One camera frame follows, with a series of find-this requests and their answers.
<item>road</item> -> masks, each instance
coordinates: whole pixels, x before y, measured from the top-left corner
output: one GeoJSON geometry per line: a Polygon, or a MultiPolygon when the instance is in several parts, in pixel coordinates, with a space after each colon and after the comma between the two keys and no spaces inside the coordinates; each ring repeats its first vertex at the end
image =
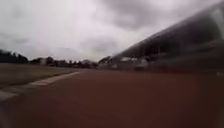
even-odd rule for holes
{"type": "Polygon", "coordinates": [[[86,71],[0,105],[4,128],[218,128],[224,80],[86,71]]]}

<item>overcast sky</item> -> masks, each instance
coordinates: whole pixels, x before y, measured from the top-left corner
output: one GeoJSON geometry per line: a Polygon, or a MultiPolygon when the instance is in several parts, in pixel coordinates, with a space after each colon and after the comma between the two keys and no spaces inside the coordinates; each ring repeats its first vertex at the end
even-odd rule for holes
{"type": "Polygon", "coordinates": [[[0,0],[0,48],[29,59],[98,60],[218,1],[0,0]]]}

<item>field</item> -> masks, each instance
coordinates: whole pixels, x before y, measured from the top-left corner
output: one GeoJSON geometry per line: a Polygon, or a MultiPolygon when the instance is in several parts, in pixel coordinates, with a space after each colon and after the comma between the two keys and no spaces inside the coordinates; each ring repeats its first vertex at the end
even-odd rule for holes
{"type": "Polygon", "coordinates": [[[57,68],[35,65],[0,64],[0,88],[21,85],[39,79],[75,71],[72,68],[57,68]]]}

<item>gray cloud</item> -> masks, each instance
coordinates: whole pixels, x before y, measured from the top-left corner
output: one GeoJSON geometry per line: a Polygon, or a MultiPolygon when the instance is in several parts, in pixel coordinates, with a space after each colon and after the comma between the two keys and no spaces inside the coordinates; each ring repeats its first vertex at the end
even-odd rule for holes
{"type": "Polygon", "coordinates": [[[160,11],[145,0],[102,0],[115,13],[114,23],[119,27],[139,29],[153,24],[160,11]]]}
{"type": "Polygon", "coordinates": [[[174,23],[217,1],[221,0],[165,0],[160,4],[154,0],[102,0],[102,3],[114,12],[113,24],[137,30],[156,26],[158,22],[174,23]]]}
{"type": "Polygon", "coordinates": [[[84,45],[84,49],[90,54],[95,54],[99,56],[106,56],[114,54],[118,51],[117,41],[109,37],[98,37],[88,39],[81,45],[84,45]]]}

